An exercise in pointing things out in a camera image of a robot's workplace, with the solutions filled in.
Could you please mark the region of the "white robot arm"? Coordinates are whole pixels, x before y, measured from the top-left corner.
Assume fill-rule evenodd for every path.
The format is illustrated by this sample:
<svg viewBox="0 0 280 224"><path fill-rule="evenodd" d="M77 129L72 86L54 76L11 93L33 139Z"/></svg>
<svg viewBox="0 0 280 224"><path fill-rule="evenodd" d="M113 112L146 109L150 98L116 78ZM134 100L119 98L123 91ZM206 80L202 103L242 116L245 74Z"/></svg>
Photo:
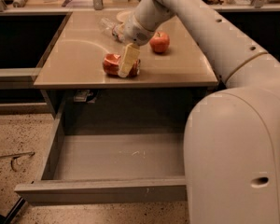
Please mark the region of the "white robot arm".
<svg viewBox="0 0 280 224"><path fill-rule="evenodd" d="M226 87L186 124L190 224L280 224L280 62L202 0L141 0L124 23L122 62L173 16Z"/></svg>

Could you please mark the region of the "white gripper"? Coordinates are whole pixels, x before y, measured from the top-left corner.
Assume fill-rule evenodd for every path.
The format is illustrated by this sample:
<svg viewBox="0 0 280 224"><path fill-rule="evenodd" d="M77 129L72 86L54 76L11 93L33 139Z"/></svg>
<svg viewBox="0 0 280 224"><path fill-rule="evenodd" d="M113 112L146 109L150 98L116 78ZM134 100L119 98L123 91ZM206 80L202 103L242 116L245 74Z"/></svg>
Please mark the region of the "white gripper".
<svg viewBox="0 0 280 224"><path fill-rule="evenodd" d="M138 60L140 54L139 46L144 46L154 35L147 14L131 13L124 23L124 37L132 43L125 46L119 61L118 75L127 77Z"/></svg>

